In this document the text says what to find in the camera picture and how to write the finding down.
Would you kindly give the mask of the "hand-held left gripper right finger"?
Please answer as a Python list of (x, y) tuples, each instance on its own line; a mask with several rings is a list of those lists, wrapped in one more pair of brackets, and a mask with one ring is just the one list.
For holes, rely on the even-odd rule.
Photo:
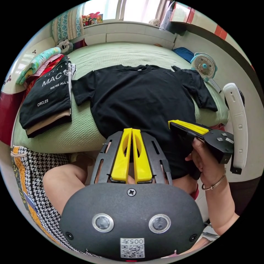
[(140, 130), (132, 129), (132, 142), (135, 182), (137, 184), (150, 182), (152, 180), (152, 172)]

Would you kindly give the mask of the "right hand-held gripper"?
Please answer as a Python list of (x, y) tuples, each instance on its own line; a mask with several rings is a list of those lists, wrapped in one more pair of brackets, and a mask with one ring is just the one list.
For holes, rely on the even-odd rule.
[(220, 164), (227, 164), (234, 153), (234, 136), (231, 133), (180, 120), (170, 120), (168, 126), (179, 153), (179, 158), (172, 168), (174, 178), (186, 175), (190, 175), (195, 180), (200, 178), (200, 171), (194, 162), (184, 160), (193, 150), (194, 138), (201, 139)]

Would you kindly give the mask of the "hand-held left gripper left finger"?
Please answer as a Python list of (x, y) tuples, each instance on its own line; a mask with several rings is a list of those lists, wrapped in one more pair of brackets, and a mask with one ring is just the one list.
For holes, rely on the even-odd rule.
[(111, 178), (113, 181), (128, 183), (132, 128), (126, 128), (121, 133), (119, 145), (113, 163)]

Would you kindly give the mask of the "person's right hand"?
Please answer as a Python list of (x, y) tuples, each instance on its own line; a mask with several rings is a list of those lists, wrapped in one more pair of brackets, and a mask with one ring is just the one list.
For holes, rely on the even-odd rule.
[(218, 163), (201, 139), (194, 138), (192, 147), (193, 150), (185, 158), (185, 161), (193, 161), (201, 172), (202, 189), (207, 192), (222, 192), (228, 185), (225, 165)]

